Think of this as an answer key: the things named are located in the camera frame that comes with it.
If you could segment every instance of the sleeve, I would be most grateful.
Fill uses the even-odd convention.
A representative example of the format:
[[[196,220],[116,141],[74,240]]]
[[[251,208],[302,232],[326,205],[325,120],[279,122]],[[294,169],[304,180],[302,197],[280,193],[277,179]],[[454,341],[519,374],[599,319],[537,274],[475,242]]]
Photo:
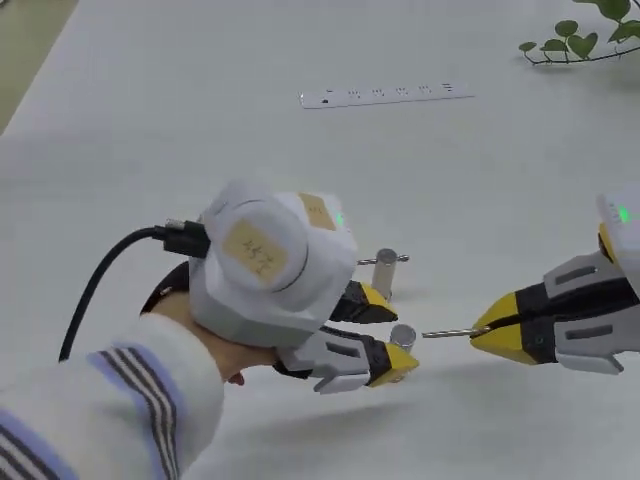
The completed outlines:
[[[0,391],[0,478],[178,479],[211,442],[223,398],[204,345],[147,314],[109,349]]]

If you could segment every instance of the power strip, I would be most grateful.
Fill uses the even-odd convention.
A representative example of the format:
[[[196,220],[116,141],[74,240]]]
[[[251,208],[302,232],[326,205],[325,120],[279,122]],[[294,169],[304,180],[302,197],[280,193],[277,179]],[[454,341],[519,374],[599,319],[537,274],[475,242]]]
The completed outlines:
[[[464,85],[451,83],[423,84],[415,88],[393,87],[366,90],[325,90],[321,93],[301,93],[302,108],[334,108],[375,105],[379,103],[424,102],[447,98],[468,98]]]

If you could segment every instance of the plant leaf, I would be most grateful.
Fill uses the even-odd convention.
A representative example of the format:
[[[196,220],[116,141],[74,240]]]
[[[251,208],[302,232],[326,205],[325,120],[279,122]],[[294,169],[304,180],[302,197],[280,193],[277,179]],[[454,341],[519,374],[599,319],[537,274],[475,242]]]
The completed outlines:
[[[593,49],[598,43],[598,34],[593,32],[582,38],[580,35],[571,35],[567,39],[567,44],[569,48],[578,55],[581,59],[587,60],[589,58],[589,54],[593,51]]]
[[[562,20],[556,23],[556,33],[561,37],[570,37],[578,31],[578,22],[575,20]]]
[[[543,52],[566,52],[567,46],[562,40],[552,38],[551,40],[544,42],[544,45],[540,47],[540,50]]]
[[[518,49],[521,52],[527,53],[530,52],[531,50],[533,50],[534,48],[536,48],[538,44],[536,42],[524,42],[523,44],[521,44]]]
[[[591,3],[596,5],[604,18],[619,22],[629,10],[631,10],[630,0],[573,0],[575,3]]]
[[[631,37],[640,38],[640,21],[629,20],[628,22],[621,23],[615,32],[609,37],[609,43],[611,42],[624,42]]]

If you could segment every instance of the green led light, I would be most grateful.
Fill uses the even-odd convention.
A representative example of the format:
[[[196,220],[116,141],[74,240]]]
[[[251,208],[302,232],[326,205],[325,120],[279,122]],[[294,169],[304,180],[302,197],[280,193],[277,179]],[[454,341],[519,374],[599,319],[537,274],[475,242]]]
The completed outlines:
[[[631,215],[629,215],[629,210],[624,207],[618,207],[618,216],[620,217],[620,221],[622,223],[629,223],[631,221]]]

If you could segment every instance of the plant stem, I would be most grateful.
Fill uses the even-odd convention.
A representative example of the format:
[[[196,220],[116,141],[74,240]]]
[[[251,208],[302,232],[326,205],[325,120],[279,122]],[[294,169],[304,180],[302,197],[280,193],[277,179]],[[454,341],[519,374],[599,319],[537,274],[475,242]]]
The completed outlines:
[[[569,63],[569,37],[564,39],[564,63]]]
[[[595,57],[595,58],[580,58],[578,60],[569,60],[568,62],[566,62],[566,61],[554,61],[554,60],[551,60],[547,55],[545,55],[547,60],[531,60],[530,57],[528,57],[526,55],[525,55],[525,57],[526,57],[527,60],[529,60],[531,62],[532,65],[540,65],[542,63],[545,63],[545,64],[548,64],[548,63],[562,63],[562,64],[584,63],[584,62],[595,62],[596,60],[605,60],[607,58],[621,57],[622,55],[626,55],[627,53],[631,53],[631,52],[636,52],[638,50],[640,50],[640,47],[634,47],[634,48],[630,48],[629,50],[625,50],[624,52],[610,53],[609,55],[603,55],[601,57]]]

